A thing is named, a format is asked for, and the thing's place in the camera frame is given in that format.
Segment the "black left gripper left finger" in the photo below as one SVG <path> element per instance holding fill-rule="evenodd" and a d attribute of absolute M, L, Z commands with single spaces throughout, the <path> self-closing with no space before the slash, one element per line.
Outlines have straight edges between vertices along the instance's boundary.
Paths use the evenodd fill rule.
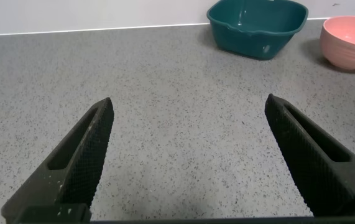
<path fill-rule="evenodd" d="M 89 223 L 103 171 L 113 104 L 95 103 L 3 205 L 7 223 Z"/>

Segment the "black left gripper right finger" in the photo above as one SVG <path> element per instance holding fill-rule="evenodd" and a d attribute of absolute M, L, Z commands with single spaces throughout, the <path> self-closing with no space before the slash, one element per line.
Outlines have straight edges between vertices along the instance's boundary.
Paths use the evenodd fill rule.
<path fill-rule="evenodd" d="M 314 216 L 355 216 L 355 154 L 283 98 L 269 95 L 265 115 Z"/>

